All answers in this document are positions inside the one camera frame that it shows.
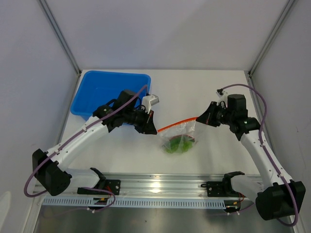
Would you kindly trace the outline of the green grape bunch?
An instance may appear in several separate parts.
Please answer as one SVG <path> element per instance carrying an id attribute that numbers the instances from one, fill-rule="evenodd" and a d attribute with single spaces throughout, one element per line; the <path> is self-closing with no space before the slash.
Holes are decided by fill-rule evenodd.
<path id="1" fill-rule="evenodd" d="M 182 135 L 172 137 L 163 144 L 163 149 L 170 154 L 184 153 L 190 150 L 195 142 L 184 141 Z"/>

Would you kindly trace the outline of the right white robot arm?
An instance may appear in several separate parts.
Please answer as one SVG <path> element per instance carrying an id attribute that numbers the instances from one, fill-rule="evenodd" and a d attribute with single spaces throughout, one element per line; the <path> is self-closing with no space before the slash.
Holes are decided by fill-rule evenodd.
<path id="1" fill-rule="evenodd" d="M 229 126 L 259 171 L 262 184 L 242 172 L 225 174 L 222 191 L 226 195 L 241 193 L 246 196 L 264 220 L 298 217 L 306 188 L 301 181 L 294 181 L 281 166 L 267 144 L 258 120 L 248 116 L 244 95 L 231 94 L 226 101 L 211 102 L 196 121 L 212 127 Z"/>

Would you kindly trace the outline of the clear zip top bag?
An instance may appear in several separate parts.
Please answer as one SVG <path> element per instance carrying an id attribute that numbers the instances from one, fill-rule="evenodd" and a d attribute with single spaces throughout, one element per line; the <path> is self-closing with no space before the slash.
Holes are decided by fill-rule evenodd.
<path id="1" fill-rule="evenodd" d="M 187 118 L 159 129 L 161 148 L 168 154 L 182 154 L 193 148 L 199 137 L 196 119 Z"/>

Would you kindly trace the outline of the red chili pepper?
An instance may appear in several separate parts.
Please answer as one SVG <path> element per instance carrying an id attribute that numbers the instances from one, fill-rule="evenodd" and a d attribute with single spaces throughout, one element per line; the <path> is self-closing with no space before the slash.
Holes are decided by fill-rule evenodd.
<path id="1" fill-rule="evenodd" d="M 195 142 L 195 138 L 191 135 L 183 134 L 182 137 L 184 141 Z"/>

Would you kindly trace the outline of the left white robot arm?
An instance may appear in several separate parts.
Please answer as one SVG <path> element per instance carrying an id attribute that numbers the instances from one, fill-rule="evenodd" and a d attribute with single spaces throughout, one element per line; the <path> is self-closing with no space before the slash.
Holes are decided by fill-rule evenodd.
<path id="1" fill-rule="evenodd" d="M 33 173 L 45 192 L 58 196 L 68 188 L 77 188 L 78 194 L 110 194 L 108 181 L 98 169 L 70 169 L 70 164 L 83 148 L 108 135 L 115 128 L 128 124 L 141 134 L 156 135 L 152 106 L 159 102 L 158 96 L 146 94 L 143 98 L 130 90 L 120 92 L 99 106 L 86 123 L 68 139 L 58 145 L 32 154 Z"/>

